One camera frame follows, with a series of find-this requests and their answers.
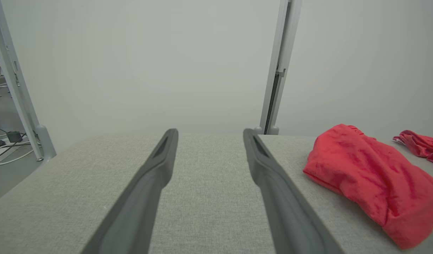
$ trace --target metal pole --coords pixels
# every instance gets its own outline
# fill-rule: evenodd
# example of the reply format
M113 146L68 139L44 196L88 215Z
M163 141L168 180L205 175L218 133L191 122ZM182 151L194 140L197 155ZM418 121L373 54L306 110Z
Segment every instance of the metal pole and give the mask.
M23 128L25 129L26 135L30 141L31 147L34 150L34 154L36 155L37 161L42 161L41 151L39 150L39 146L37 145L37 139L34 136L33 128L31 127L28 114L23 106L22 97L20 91L18 90L16 77L14 75L13 67L11 65L10 58L8 53L6 52L6 45L3 40L3 34L0 30L0 64L1 69L3 70L3 74L5 75L6 83L8 84L8 88L13 97L14 104L17 109L17 113L19 114L20 120L22 121Z

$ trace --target gray table surface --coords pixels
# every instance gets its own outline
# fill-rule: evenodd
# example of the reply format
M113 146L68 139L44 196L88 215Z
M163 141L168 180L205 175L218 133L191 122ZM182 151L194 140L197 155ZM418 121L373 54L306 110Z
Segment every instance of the gray table surface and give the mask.
M79 253L160 137L84 140L37 169L0 199L0 253ZM402 252L357 204L302 173L315 137L261 138L346 253ZM385 143L433 176L433 163ZM241 134L179 134L150 252L274 253ZM433 234L406 253L433 253Z

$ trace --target white wall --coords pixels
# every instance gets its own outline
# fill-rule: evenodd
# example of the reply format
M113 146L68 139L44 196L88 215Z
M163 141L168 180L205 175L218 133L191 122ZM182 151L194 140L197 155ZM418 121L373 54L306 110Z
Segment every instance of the white wall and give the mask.
M433 136L433 0L303 0L276 125Z
M279 0L2 0L57 152L110 132L259 125Z

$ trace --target floor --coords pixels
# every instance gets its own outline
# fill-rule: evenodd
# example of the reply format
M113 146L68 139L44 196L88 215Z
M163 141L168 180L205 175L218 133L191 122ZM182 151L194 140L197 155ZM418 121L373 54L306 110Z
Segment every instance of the floor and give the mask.
M0 97L0 129L7 132L24 132L22 122L10 94L5 89L2 89L0 90L0 95L2 96ZM2 162L20 157L30 150L31 146L22 146ZM36 156L34 156L34 153L31 153L15 162L0 166L0 197L29 176L41 163L42 161L36 161Z

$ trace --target red garment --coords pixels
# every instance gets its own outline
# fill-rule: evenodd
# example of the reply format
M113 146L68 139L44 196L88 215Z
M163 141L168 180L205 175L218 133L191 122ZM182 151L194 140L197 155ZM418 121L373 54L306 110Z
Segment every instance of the red garment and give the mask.
M393 139L404 143L415 156L424 157L433 162L433 137L417 135L412 131L402 131Z
M433 177L354 126L340 124L320 135L304 172L359 204L401 249L433 231Z

